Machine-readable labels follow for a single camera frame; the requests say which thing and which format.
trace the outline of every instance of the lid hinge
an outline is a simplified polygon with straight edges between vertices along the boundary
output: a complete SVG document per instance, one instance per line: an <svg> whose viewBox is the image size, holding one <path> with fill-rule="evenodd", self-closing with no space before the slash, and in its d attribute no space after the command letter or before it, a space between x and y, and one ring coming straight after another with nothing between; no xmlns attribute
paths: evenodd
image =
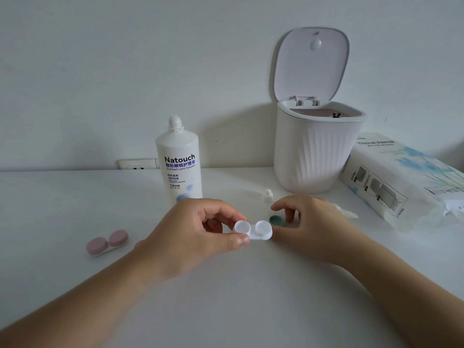
<svg viewBox="0 0 464 348"><path fill-rule="evenodd" d="M305 100L311 100L313 104L311 106L317 106L317 98L315 96L292 96L291 99L294 99L297 102L296 106L303 106Z"/></svg>

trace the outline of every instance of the fingernail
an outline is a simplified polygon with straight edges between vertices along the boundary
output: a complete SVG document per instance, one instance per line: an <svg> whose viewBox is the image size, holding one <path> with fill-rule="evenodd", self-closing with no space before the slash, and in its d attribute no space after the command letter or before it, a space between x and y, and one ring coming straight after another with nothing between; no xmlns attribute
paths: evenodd
<svg viewBox="0 0 464 348"><path fill-rule="evenodd" d="M240 238L239 238L239 247L246 246L249 241L250 241L250 239L248 238L248 236L246 234L241 234Z"/></svg>

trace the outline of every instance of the small trash can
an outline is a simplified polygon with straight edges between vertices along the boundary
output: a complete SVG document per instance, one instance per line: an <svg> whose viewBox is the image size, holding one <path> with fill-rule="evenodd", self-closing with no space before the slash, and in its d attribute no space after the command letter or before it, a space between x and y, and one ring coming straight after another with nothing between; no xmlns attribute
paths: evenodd
<svg viewBox="0 0 464 348"><path fill-rule="evenodd" d="M347 36L331 28L292 30L280 46L274 169L291 191L320 193L333 186L367 114L330 101L348 60Z"/></svg>

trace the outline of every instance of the electrical outlet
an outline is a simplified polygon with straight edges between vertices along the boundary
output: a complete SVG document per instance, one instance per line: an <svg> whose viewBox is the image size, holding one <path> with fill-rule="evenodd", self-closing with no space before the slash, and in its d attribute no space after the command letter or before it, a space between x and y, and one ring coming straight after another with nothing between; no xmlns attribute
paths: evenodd
<svg viewBox="0 0 464 348"><path fill-rule="evenodd" d="M121 170L154 170L159 168L158 159L127 159L118 160Z"/></svg>

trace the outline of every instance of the white table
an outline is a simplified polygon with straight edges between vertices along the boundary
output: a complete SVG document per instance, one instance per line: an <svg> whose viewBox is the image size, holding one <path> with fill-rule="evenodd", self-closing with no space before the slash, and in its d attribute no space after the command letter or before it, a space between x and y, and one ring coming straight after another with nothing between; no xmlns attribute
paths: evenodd
<svg viewBox="0 0 464 348"><path fill-rule="evenodd" d="M250 222L267 219L260 194L287 195L271 168L202 170L204 196ZM0 327L95 274L145 238L169 205L159 170L0 174ZM433 281L464 298L464 230L394 231L338 182L324 194ZM130 244L90 258L87 241L124 228ZM211 258L154 287L108 347L405 347L373 298L335 266L271 241Z"/></svg>

